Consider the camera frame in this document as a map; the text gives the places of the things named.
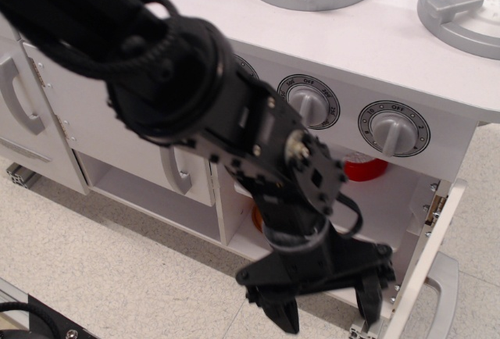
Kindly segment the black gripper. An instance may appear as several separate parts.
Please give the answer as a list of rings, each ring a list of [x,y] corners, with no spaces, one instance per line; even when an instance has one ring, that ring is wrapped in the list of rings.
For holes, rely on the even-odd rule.
[[[300,331],[296,297],[354,287],[357,306],[368,327],[380,319],[382,289],[395,280],[391,247],[355,238],[335,230],[306,252],[273,251],[239,270],[238,284],[250,301],[285,333]]]

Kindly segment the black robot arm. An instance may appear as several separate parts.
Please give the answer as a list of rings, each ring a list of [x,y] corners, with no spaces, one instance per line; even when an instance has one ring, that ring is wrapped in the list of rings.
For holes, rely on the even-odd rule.
[[[211,23],[170,0],[1,0],[1,11],[52,61],[103,80],[127,129],[223,165],[252,195],[272,252],[236,279],[279,328],[298,332],[299,295],[347,287],[366,323],[378,321],[390,247],[356,240],[361,220],[334,229],[335,202],[358,210],[341,193],[342,162]]]

